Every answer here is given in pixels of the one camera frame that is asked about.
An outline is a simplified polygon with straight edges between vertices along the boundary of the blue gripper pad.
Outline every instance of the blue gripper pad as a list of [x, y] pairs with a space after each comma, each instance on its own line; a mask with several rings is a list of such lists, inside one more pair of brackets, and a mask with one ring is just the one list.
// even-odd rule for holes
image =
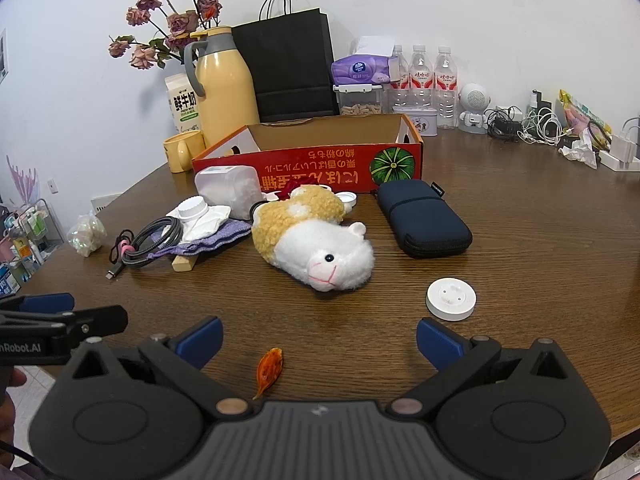
[[25, 296], [20, 302], [20, 312], [33, 312], [39, 314], [57, 314], [70, 312], [76, 302], [68, 292], [60, 294], [43, 294], [41, 296]]
[[428, 318], [418, 322], [415, 341], [420, 353], [436, 367], [436, 370], [444, 370], [470, 349], [468, 340]]
[[202, 370], [222, 348], [224, 331], [220, 318], [209, 316], [169, 341], [168, 347], [191, 366]]

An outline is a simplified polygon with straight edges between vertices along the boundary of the astronaut figurine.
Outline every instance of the astronaut figurine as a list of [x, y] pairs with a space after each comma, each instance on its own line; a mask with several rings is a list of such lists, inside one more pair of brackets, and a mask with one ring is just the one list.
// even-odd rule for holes
[[471, 134], [485, 134], [487, 119], [484, 111], [489, 106], [491, 98], [483, 86], [469, 83], [460, 91], [460, 104], [465, 109], [460, 114], [458, 129]]

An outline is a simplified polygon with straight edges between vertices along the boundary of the stuffed animal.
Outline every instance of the stuffed animal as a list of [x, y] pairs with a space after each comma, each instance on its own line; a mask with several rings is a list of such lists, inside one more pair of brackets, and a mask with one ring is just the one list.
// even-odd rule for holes
[[301, 186], [290, 196], [254, 211], [252, 234], [262, 257], [320, 292], [363, 285], [374, 261], [364, 224], [338, 225], [349, 211], [323, 187]]

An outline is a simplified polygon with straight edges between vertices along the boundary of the black paper bag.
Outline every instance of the black paper bag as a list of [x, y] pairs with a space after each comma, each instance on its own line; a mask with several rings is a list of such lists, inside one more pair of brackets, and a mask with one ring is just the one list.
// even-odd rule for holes
[[263, 123], [338, 115], [331, 77], [334, 51], [320, 9], [246, 23], [232, 32], [254, 78]]

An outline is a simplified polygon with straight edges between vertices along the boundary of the gray thermos handle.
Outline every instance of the gray thermos handle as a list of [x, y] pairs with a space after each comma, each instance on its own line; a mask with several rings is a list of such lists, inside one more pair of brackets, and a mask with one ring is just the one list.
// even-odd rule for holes
[[200, 97], [204, 97], [204, 88], [196, 77], [196, 69], [193, 66], [193, 49], [206, 47], [206, 41], [195, 41], [184, 48], [184, 69], [187, 71], [187, 77], [189, 78], [191, 87], [193, 87], [193, 91]]

